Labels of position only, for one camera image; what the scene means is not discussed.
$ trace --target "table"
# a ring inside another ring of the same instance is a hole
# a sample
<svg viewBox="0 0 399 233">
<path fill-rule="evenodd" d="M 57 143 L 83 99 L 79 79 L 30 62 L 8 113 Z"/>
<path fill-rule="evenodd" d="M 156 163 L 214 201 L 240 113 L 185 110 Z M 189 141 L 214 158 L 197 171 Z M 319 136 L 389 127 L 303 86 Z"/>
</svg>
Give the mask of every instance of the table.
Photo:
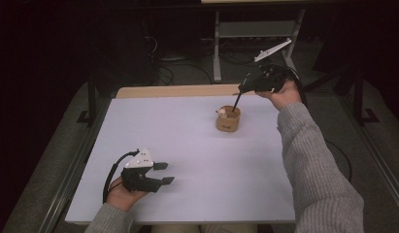
<svg viewBox="0 0 399 233">
<path fill-rule="evenodd" d="M 133 207 L 137 223 L 293 222 L 291 186 L 276 129 L 278 111 L 268 100 L 247 94 L 238 106 L 238 131 L 216 129 L 215 111 L 233 104 L 237 91 L 236 84 L 121 89 L 65 220 L 88 224 L 102 205 L 112 164 L 130 150 L 147 147 L 153 160 L 169 163 L 166 170 L 147 176 L 175 180 Z"/>
</svg>

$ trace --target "gray carpet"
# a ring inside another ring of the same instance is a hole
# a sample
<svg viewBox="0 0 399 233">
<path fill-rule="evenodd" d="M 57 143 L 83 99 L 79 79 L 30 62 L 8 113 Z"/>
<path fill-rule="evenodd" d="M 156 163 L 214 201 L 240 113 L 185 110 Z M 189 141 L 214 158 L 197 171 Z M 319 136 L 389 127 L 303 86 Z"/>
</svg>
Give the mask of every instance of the gray carpet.
<svg viewBox="0 0 399 233">
<path fill-rule="evenodd" d="M 296 44 L 293 61 L 304 84 L 311 83 L 324 74 L 312 70 L 321 43 Z M 226 57 L 247 60 L 249 56 L 242 53 L 230 53 Z M 279 56 L 272 59 L 282 63 Z M 203 68 L 212 76 L 212 60 L 208 55 L 202 60 L 183 60 L 168 66 L 174 72 L 173 84 L 208 84 L 209 77 L 197 68 Z M 234 65 L 221 61 L 222 83 L 240 83 L 248 72 L 257 72 L 257 68 L 246 65 Z M 372 153 L 363 140 L 362 131 L 369 133 L 377 149 L 382 153 L 392 173 L 399 182 L 399 123 L 394 118 L 377 90 L 365 83 L 364 107 L 372 109 L 380 120 L 379 123 L 367 123 L 360 128 L 352 120 L 349 112 L 352 95 L 337 97 L 331 91 L 335 81 L 326 83 L 313 93 L 308 94 L 309 109 L 319 125 L 330 150 L 341 171 L 348 176 L 348 161 L 352 166 L 351 183 L 365 200 L 364 226 L 367 233 L 399 233 L 399 208 L 392 198 L 389 189 L 382 179 Z M 85 124 L 76 123 L 81 111 L 86 110 L 86 88 L 82 87 L 72 100 L 71 105 L 59 127 L 54 133 L 41 162 L 32 176 L 29 185 L 19 199 L 4 232 L 38 232 L 53 196 L 69 170 L 70 161 L 81 147 L 83 138 L 90 130 Z M 85 164 L 78 167 L 78 175 L 72 182 L 76 185 Z M 64 210 L 55 225 L 53 232 L 83 232 L 85 227 L 65 222 L 64 215 L 69 203 L 64 204 Z M 293 224 L 274 225 L 276 233 L 293 232 Z"/>
</svg>

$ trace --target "brown cup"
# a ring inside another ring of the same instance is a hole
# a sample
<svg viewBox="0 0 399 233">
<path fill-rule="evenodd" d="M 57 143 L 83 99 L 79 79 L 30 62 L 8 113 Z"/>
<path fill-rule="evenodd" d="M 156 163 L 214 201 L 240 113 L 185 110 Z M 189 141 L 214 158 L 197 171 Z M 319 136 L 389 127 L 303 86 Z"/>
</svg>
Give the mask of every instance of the brown cup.
<svg viewBox="0 0 399 233">
<path fill-rule="evenodd" d="M 226 116 L 217 116 L 216 128 L 224 132 L 235 132 L 238 129 L 239 119 L 241 118 L 241 110 L 236 108 L 232 112 L 233 106 L 223 106 Z"/>
</svg>

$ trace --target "gray sweater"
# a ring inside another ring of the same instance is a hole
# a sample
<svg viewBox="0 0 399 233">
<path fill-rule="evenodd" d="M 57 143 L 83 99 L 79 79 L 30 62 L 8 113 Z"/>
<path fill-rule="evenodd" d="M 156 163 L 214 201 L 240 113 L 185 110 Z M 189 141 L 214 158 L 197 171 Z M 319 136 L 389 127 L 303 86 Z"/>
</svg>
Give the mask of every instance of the gray sweater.
<svg viewBox="0 0 399 233">
<path fill-rule="evenodd" d="M 296 232 L 363 232 L 363 200 L 336 166 L 303 104 L 281 109 L 283 165 L 293 189 Z M 128 232 L 130 216 L 104 204 L 86 232 Z"/>
</svg>

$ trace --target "desk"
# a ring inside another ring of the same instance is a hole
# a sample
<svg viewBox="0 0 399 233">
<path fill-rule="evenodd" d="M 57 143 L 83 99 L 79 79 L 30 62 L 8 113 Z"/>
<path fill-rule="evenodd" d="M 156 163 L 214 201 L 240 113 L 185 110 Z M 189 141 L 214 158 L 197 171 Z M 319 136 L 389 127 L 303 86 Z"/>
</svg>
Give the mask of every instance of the desk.
<svg viewBox="0 0 399 233">
<path fill-rule="evenodd" d="M 66 221 L 92 221 L 102 205 L 112 164 L 126 152 L 143 148 L 150 149 L 156 162 L 169 163 L 166 170 L 147 176 L 175 180 L 134 206 L 131 213 L 137 223 L 294 221 L 276 129 L 278 111 L 266 99 L 244 95 L 238 106 L 242 111 L 238 131 L 216 129 L 215 111 L 234 103 L 235 92 L 235 84 L 121 89 L 107 112 Z"/>
</svg>

